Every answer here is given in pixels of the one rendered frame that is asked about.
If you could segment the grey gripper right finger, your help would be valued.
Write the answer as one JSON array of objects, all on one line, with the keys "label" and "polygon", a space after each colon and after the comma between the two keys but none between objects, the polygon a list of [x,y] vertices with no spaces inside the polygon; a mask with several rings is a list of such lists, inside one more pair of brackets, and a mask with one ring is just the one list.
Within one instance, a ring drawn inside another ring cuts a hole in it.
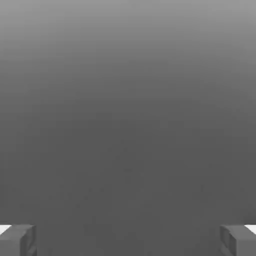
[{"label": "grey gripper right finger", "polygon": [[221,225],[219,235],[223,256],[256,256],[256,224]]}]

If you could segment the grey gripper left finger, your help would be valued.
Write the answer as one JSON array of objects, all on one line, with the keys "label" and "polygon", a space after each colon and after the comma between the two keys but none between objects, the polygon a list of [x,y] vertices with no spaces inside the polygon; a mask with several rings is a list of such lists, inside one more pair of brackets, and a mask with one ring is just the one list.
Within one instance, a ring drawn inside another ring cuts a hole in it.
[{"label": "grey gripper left finger", "polygon": [[37,227],[0,224],[0,256],[37,256]]}]

